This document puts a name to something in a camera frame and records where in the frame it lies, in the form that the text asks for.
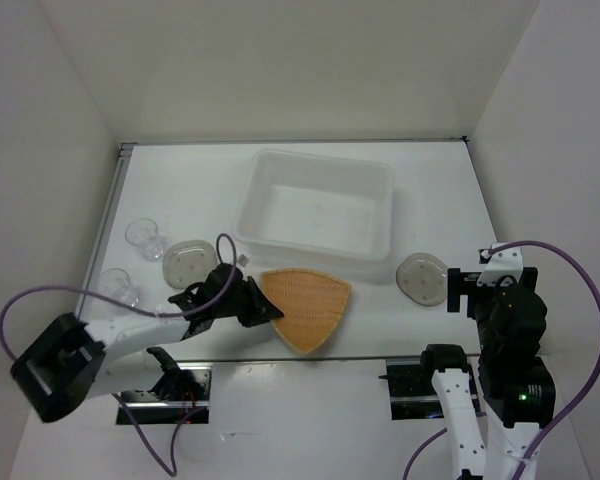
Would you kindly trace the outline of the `orange woven triangular plate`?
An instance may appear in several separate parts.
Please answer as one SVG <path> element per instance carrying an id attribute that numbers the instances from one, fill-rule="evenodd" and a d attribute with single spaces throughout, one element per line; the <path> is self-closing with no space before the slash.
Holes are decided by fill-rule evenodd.
<path id="1" fill-rule="evenodd" d="M 282 318 L 272 321 L 274 329 L 301 356 L 318 350 L 336 331 L 352 290 L 338 277 L 303 268 L 263 272 L 260 287 L 283 313 Z"/>

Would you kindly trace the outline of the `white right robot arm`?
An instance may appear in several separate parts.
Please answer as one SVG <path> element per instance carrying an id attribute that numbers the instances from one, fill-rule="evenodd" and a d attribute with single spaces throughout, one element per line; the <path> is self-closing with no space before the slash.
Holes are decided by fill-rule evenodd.
<path id="1" fill-rule="evenodd" d="M 418 381 L 441 404 L 454 479 L 510 479 L 518 466 L 524 466 L 524 478 L 535 476 L 535 461 L 524 456 L 533 453 L 533 439 L 552 420 L 556 400 L 554 381 L 538 355 L 547 307 L 535 292 L 536 278 L 532 268 L 491 284 L 459 269 L 447 274 L 448 312 L 458 311 L 466 298 L 467 315 L 477 326 L 478 384 L 488 428 L 483 435 L 464 350 L 428 345 Z"/>

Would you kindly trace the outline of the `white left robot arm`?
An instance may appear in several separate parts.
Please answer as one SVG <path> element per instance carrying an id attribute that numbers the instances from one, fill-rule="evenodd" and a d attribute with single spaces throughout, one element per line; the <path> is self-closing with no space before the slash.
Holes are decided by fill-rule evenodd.
<path id="1" fill-rule="evenodd" d="M 151 312 L 148 323 L 137 326 L 123 317 L 85 322 L 62 314 L 14 361 L 10 375 L 44 423 L 65 418 L 90 397 L 130 389 L 131 371 L 107 371 L 123 358 L 150 368 L 143 387 L 164 400 L 191 390 L 194 381 L 165 345 L 200 335 L 217 319 L 234 317 L 253 328 L 284 316 L 252 277 L 227 263 L 169 297 L 168 305 L 169 311 Z"/>

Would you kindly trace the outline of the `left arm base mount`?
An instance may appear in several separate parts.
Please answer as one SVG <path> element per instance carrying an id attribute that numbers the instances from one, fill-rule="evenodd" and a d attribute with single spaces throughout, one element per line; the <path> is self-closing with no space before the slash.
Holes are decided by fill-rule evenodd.
<path id="1" fill-rule="evenodd" d="M 182 419 L 185 424 L 209 422 L 212 367 L 205 363 L 182 362 L 184 372 L 169 392 L 130 390 L 120 397 L 140 425 L 173 425 Z"/>

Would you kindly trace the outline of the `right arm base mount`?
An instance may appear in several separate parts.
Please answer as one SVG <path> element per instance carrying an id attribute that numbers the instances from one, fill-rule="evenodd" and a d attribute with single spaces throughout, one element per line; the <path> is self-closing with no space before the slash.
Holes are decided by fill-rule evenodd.
<path id="1" fill-rule="evenodd" d="M 419 358 L 389 358 L 385 366 L 386 373 L 379 379 L 387 382 L 392 421 L 443 417 L 438 396 L 425 378 Z"/>

